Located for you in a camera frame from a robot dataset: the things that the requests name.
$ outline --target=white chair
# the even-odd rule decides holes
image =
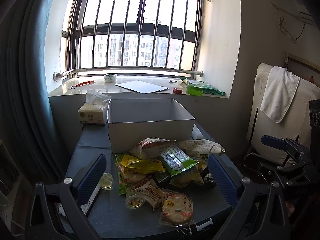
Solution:
[[[261,137],[267,134],[277,138],[291,138],[306,147],[310,147],[309,101],[320,99],[320,88],[301,79],[284,119],[280,123],[274,123],[260,110],[271,68],[272,66],[262,63],[257,69],[247,140],[260,155],[278,163],[283,163],[287,154],[263,145]],[[287,165],[292,164],[294,164],[294,161],[290,158]]]

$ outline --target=green tape roll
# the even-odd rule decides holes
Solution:
[[[203,93],[203,87],[194,84],[188,84],[187,93],[193,96],[201,96]]]

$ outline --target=packing tape roll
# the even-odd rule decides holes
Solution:
[[[117,81],[117,74],[106,74],[104,75],[105,82],[116,82]]]
[[[193,96],[201,96],[203,93],[203,87],[194,84],[188,84],[187,93]]]

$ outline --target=tissue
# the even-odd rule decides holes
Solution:
[[[110,96],[87,90],[85,103],[78,110],[80,123],[105,125]]]

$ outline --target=window sill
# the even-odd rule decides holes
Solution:
[[[88,84],[84,86],[77,87],[75,89],[70,89],[71,86],[75,86],[76,84],[95,80],[93,84]],[[188,95],[187,94],[187,85],[182,82],[179,78],[167,78],[167,77],[152,77],[152,76],[118,76],[117,77],[117,84],[130,82],[140,80],[144,82],[148,82],[151,84],[155,84],[162,87],[168,87],[168,90],[164,90],[161,92],[156,93],[162,93],[162,94],[173,94],[172,89],[173,88],[180,88],[182,89],[182,95]],[[170,83],[170,80],[177,80],[175,83]],[[49,97],[54,96],[63,96],[63,95],[76,95],[76,94],[85,94],[88,89],[94,90],[100,93],[136,93],[134,91],[121,88],[116,86],[116,83],[106,83],[104,81],[104,76],[95,76],[95,77],[80,77],[80,78],[72,78],[65,83],[63,83],[61,86],[53,90],[49,93]],[[223,96],[217,96],[217,95],[210,95],[210,94],[203,94],[204,97],[218,97],[218,98],[226,98]]]

